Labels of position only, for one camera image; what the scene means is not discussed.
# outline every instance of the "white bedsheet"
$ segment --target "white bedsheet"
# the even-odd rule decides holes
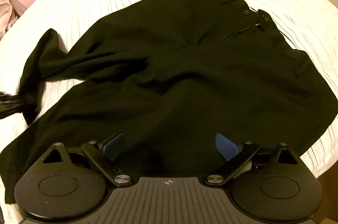
[[[0,90],[16,94],[24,64],[40,37],[49,28],[60,34],[68,51],[99,18],[140,0],[36,0],[0,41]],[[328,0],[245,0],[253,9],[270,13],[278,28],[306,51],[320,74],[338,97],[338,9]],[[39,117],[78,80],[46,83]],[[0,151],[26,129],[21,114],[0,120]],[[315,177],[338,159],[338,118],[304,154],[302,160]],[[4,204],[0,181],[0,204],[5,224],[22,220],[17,205]]]

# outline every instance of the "wooden floor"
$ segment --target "wooden floor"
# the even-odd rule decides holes
[[[324,198],[315,220],[321,223],[328,218],[338,222],[338,162],[323,173],[318,181],[322,185]]]

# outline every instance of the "black trousers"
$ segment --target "black trousers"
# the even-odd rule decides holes
[[[85,81],[41,118],[38,86]],[[243,0],[142,0],[99,19],[66,54],[49,29],[28,58],[19,94],[26,131],[0,154],[6,203],[55,142],[79,147],[123,132],[116,163],[130,174],[207,174],[225,163],[215,137],[302,155],[338,113],[337,98],[271,16]]]

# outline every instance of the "black robotic device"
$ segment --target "black robotic device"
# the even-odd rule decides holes
[[[198,177],[131,176],[109,159],[109,143],[54,143],[16,184],[21,224],[316,223],[321,185],[286,143],[246,141]]]

